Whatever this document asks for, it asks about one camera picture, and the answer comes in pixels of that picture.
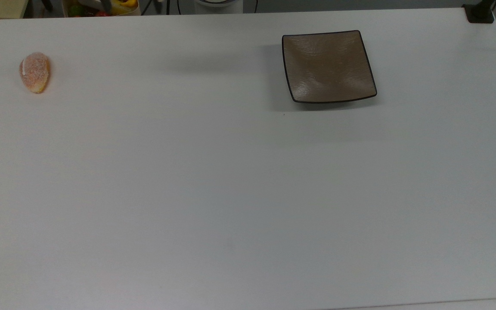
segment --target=gray wall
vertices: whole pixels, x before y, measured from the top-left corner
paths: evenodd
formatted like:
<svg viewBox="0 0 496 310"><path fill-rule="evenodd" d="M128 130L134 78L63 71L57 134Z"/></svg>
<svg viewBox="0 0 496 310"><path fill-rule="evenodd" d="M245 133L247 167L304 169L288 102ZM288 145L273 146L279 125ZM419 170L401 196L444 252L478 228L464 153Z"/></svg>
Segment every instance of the gray wall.
<svg viewBox="0 0 496 310"><path fill-rule="evenodd" d="M171 14L177 14L176 0L171 0ZM370 10L408 8L460 8L479 0L258 0L257 12L305 12L319 10ZM193 14L192 0L179 0L181 14ZM244 0L244 12L253 12L256 0Z"/></svg>

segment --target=square plate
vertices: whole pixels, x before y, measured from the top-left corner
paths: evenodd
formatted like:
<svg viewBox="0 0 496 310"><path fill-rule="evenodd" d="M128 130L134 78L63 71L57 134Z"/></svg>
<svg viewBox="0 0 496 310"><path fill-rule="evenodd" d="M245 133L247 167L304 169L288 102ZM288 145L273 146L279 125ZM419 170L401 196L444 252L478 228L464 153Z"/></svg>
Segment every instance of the square plate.
<svg viewBox="0 0 496 310"><path fill-rule="evenodd" d="M349 102L376 96L359 30L284 35L284 71L295 102Z"/></svg>

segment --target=floor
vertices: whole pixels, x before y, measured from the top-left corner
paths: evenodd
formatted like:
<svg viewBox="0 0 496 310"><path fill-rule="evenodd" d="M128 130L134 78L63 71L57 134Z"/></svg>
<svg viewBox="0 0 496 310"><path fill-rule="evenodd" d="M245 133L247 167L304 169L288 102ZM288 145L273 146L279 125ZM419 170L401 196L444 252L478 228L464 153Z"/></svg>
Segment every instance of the floor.
<svg viewBox="0 0 496 310"><path fill-rule="evenodd" d="M41 0L33 0L31 10L36 18L63 17L61 0L50 0L53 12L43 7ZM171 0L170 13L178 14L179 2L182 14L193 14L192 0ZM142 9L149 0L139 0ZM404 8L460 8L465 3L478 0L258 0L257 12L301 12L317 10L355 10L355 9L404 9ZM244 0L245 12L254 12L256 0ZM150 5L145 15L156 15L154 5Z"/></svg>

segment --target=plate rim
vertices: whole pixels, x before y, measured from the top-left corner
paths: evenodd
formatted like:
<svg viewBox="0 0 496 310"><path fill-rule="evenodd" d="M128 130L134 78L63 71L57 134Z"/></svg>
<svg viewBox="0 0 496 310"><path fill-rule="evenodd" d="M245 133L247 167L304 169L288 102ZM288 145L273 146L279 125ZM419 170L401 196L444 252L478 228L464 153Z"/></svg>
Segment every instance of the plate rim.
<svg viewBox="0 0 496 310"><path fill-rule="evenodd" d="M294 94L292 94L292 87L290 85L290 80L288 79L288 69L286 67L286 58L284 57L284 38L285 37L301 37L301 36L307 36L307 35L319 35L319 34L351 33L351 32L355 32L355 31L359 34L359 38L361 39L361 45L363 46L363 52L365 53L366 64L369 67L370 78L372 79L372 84L374 86L374 95L360 97L360 98L355 98L355 99L334 100L334 101L301 101L301 100L296 100L295 97L294 97ZM376 95L378 95L378 90L376 89L376 82L374 81L374 74L372 74L372 68L370 67L369 55L367 55L367 53L366 53L365 43L363 41L363 36L361 35L361 31L359 31L358 29L355 29L355 30L345 30L345 31L333 31L333 32L328 32L328 33L285 34L285 35L282 36L282 39L281 39L281 47L282 47L284 74L286 76L286 82L288 84L288 91L290 92L290 96L292 97L292 100L294 102L297 102L297 103L312 103L312 104L341 103L341 102L352 102L352 101L357 101L357 100L363 100L363 99L372 98L372 97L375 97Z"/></svg>

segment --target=pastry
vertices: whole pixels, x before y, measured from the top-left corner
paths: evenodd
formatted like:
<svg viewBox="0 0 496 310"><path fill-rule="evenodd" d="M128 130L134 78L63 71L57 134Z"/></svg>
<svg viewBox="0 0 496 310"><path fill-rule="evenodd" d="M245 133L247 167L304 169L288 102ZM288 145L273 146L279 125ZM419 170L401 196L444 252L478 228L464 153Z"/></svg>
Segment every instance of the pastry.
<svg viewBox="0 0 496 310"><path fill-rule="evenodd" d="M30 92L43 92L49 79L49 58L43 53L31 53L20 63L20 78Z"/></svg>

